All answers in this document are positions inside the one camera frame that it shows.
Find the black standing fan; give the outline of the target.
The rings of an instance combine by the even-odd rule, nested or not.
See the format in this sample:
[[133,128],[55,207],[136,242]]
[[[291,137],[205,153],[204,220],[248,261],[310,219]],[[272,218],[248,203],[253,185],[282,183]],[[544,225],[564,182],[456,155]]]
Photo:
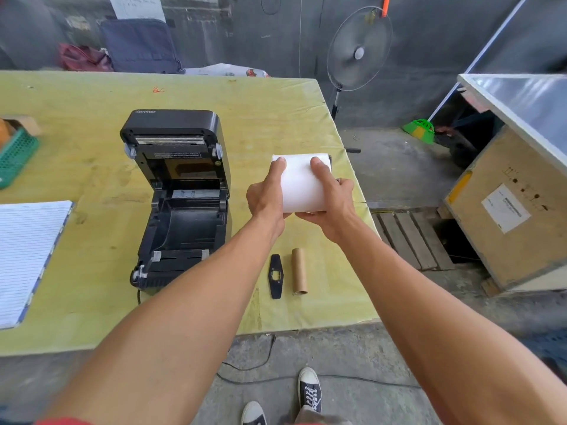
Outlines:
[[336,121],[341,93],[370,83],[385,64],[392,43],[392,23],[385,7],[365,6],[336,30],[327,53],[327,74],[335,89],[330,115]]

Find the person's right black sneaker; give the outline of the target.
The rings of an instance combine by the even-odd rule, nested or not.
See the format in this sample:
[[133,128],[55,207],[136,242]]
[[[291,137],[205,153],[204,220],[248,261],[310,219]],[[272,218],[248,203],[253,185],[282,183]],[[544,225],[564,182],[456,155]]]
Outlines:
[[304,367],[298,376],[297,391],[299,407],[317,414],[322,413],[322,388],[316,372]]

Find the lined paper notebook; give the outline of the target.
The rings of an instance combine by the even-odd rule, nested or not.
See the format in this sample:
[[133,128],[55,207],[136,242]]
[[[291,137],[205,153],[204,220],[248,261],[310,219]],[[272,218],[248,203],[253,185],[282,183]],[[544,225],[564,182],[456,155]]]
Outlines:
[[73,207],[69,200],[0,205],[0,330],[23,322]]

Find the person's black sneaker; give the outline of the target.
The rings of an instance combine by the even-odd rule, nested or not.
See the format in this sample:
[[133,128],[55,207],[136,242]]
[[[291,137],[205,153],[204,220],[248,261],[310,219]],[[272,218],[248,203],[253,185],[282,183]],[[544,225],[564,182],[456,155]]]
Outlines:
[[245,405],[240,425],[267,425],[264,410],[259,402],[251,401]]
[[317,414],[322,413],[322,388],[316,372],[304,367],[298,376],[297,391],[299,407]]

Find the person's left forearm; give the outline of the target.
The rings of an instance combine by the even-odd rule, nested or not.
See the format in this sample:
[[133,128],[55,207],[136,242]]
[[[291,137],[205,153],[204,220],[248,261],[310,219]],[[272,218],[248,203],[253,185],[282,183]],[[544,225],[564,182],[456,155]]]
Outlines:
[[133,309],[35,425],[189,425],[284,226],[281,215],[255,214],[220,250]]

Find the white paper roll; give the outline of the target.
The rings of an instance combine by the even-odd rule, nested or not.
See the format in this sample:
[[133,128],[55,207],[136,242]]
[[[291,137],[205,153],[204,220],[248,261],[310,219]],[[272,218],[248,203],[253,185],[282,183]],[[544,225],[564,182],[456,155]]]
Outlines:
[[321,182],[311,169],[311,159],[317,157],[325,166],[332,169],[328,153],[273,155],[272,160],[284,158],[286,168],[281,175],[283,212],[316,213],[325,211],[324,192]]

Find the person's right forearm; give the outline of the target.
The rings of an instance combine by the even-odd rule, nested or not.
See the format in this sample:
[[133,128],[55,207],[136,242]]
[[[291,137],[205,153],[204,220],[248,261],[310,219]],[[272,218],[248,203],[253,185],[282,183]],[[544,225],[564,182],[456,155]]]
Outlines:
[[441,421],[567,425],[567,386],[525,345],[414,269],[356,215],[333,230]]

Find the person's right hand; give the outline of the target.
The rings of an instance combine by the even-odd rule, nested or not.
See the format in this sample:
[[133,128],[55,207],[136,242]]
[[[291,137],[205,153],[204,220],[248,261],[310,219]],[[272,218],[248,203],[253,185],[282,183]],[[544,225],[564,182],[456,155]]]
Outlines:
[[350,223],[358,219],[353,202],[354,182],[348,178],[333,178],[333,191],[324,192],[325,211],[299,212],[295,215],[318,225],[331,242],[339,244],[350,231]]

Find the shiny metal sheet panel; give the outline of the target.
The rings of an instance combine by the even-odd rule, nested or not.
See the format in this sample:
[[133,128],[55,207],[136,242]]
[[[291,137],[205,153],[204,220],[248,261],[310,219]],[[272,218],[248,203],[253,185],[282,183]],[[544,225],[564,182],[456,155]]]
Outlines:
[[567,74],[464,73],[457,80],[567,177]]

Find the wooden crate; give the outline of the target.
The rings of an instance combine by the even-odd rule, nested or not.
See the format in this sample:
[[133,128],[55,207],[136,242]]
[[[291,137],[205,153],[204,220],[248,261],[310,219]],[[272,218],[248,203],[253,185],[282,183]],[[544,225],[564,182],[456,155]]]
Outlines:
[[511,128],[443,203],[498,292],[567,291],[567,177]]

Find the brown cardboard tube core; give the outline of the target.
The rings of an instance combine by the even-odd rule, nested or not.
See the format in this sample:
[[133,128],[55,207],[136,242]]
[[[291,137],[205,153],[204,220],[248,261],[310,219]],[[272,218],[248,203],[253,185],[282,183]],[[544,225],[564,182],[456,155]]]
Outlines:
[[308,293],[306,257],[302,248],[295,248],[291,255],[293,271],[293,293],[301,296]]

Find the white paper label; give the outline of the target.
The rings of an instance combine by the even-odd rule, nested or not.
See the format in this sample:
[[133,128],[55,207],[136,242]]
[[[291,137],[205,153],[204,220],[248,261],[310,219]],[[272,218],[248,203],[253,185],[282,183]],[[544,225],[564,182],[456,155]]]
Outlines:
[[505,184],[500,184],[481,204],[503,234],[509,233],[531,217]]

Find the person's grey trousers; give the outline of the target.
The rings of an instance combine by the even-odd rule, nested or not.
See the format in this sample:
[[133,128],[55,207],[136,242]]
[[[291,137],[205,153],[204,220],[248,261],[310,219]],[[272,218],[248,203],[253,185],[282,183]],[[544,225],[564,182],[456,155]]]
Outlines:
[[304,405],[296,416],[294,425],[353,425],[340,415],[322,414]]

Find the black label printer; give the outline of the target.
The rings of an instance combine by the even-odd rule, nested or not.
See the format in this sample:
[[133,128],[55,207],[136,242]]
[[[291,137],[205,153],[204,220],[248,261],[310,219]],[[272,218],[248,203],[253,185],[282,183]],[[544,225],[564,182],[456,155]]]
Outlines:
[[120,137],[153,191],[130,282],[138,291],[159,290],[229,236],[231,180],[221,121],[209,110],[136,109]]

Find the wooden pallet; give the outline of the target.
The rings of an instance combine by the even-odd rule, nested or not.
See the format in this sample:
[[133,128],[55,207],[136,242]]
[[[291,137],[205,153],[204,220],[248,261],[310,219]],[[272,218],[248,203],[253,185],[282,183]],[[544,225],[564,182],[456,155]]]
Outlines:
[[382,240],[418,271],[456,269],[425,213],[378,211],[372,218]]

